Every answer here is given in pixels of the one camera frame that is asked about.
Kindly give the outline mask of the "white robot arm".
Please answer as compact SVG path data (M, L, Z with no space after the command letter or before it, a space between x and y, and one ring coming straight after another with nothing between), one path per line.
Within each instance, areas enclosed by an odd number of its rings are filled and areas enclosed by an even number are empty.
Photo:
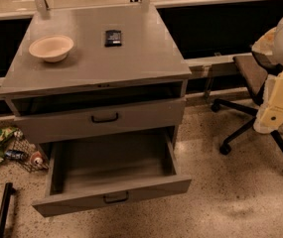
M272 56L283 66L283 17L278 25L266 32L253 46L256 55ZM270 73L265 81L263 103L256 114L253 128L261 134L269 134L283 124L283 68Z

